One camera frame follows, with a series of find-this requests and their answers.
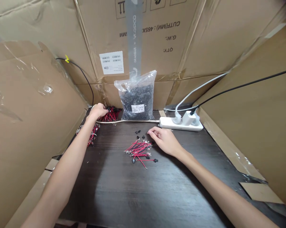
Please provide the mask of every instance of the table surface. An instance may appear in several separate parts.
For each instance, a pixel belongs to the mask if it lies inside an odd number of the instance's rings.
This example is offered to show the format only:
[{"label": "table surface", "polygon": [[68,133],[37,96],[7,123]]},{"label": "table surface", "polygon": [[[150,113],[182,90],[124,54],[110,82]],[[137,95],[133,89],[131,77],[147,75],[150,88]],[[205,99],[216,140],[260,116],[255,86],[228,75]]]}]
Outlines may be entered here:
[{"label": "table surface", "polygon": [[[155,119],[159,112],[154,111]],[[177,159],[154,145],[151,159],[132,163],[123,151],[156,123],[102,124],[87,148],[62,219],[103,227],[233,227],[195,176]],[[225,184],[280,227],[286,218],[265,203],[252,201],[239,182],[253,182],[238,172],[208,132],[173,130],[180,144]]]}]

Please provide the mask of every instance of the yellow cable tie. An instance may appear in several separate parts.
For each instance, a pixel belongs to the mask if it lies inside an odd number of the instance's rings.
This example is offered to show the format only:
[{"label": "yellow cable tie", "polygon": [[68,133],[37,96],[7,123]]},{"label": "yellow cable tie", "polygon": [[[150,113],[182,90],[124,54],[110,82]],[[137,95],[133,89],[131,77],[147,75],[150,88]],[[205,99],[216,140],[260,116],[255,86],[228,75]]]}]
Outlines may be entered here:
[{"label": "yellow cable tie", "polygon": [[67,56],[67,55],[65,55],[65,56],[66,56],[65,61],[69,63],[69,58],[68,58],[68,56]]}]

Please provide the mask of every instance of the barcode label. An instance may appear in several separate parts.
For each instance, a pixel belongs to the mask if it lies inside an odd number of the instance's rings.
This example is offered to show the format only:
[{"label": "barcode label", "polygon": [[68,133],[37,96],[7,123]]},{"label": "barcode label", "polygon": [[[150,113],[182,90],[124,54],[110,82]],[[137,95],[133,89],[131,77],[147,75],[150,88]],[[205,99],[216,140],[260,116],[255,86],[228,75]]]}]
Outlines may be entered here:
[{"label": "barcode label", "polygon": [[133,113],[141,113],[144,112],[144,104],[132,105],[131,111]]},{"label": "barcode label", "polygon": [[124,73],[123,51],[100,54],[104,74]]}]

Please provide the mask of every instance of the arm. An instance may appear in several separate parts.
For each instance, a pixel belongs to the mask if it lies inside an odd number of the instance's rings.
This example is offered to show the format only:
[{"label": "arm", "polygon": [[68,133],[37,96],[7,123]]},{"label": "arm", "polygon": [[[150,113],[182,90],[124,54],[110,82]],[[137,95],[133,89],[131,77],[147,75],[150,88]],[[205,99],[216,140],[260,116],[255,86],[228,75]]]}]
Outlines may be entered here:
[{"label": "arm", "polygon": [[84,126],[55,167],[39,202],[21,226],[22,228],[54,226],[68,203],[95,122],[107,112],[108,110],[101,103],[95,105],[90,111]]},{"label": "arm", "polygon": [[169,129],[147,132],[167,154],[176,157],[196,176],[236,228],[278,227],[248,201],[204,168],[177,141]]}]

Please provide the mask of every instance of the person's right hand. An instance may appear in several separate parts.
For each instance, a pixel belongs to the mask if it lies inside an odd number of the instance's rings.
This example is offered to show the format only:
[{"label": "person's right hand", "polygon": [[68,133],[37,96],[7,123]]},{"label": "person's right hand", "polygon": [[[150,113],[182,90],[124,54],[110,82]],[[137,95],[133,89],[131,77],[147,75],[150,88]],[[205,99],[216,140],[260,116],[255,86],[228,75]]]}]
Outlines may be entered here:
[{"label": "person's right hand", "polygon": [[170,129],[153,127],[147,134],[149,134],[157,145],[169,155],[179,158],[181,155],[187,153]]},{"label": "person's right hand", "polygon": [[108,110],[105,108],[105,106],[102,103],[98,103],[93,106],[93,108],[91,109],[89,113],[89,116],[92,116],[98,119],[99,117],[103,117],[107,113],[108,113]]}]

